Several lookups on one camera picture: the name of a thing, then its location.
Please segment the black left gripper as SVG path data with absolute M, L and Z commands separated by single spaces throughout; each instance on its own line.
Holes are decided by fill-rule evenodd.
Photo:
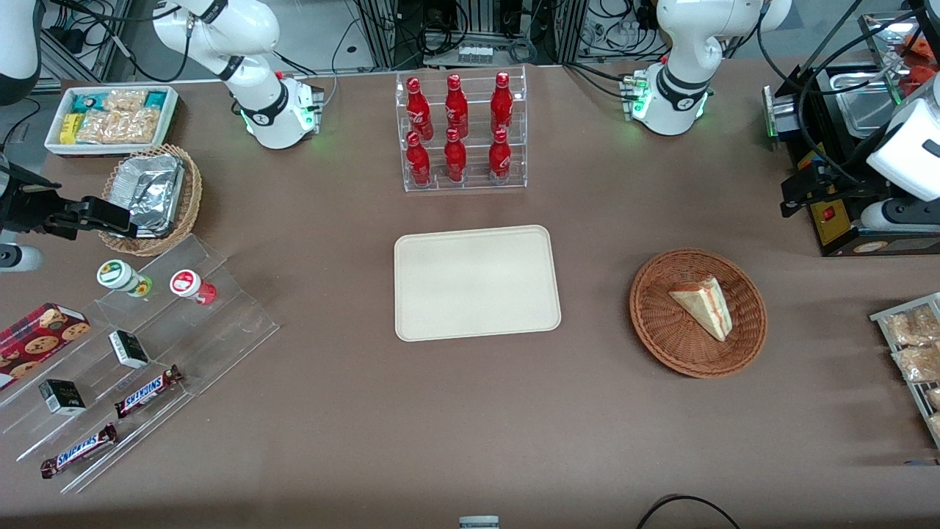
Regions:
M 842 174 L 826 163 L 809 163 L 780 184 L 780 214 L 790 218 L 805 207 L 836 200 L 889 197 L 891 184 L 867 164 L 852 165 Z

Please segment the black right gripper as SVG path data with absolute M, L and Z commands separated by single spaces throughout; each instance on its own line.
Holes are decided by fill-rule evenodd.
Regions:
M 74 201 L 58 195 L 61 187 L 1 156 L 1 225 L 13 234 L 53 235 L 74 240 L 78 231 L 102 231 L 111 237 L 137 238 L 138 225 L 127 208 L 87 195 L 82 198 L 80 218 L 68 211 Z

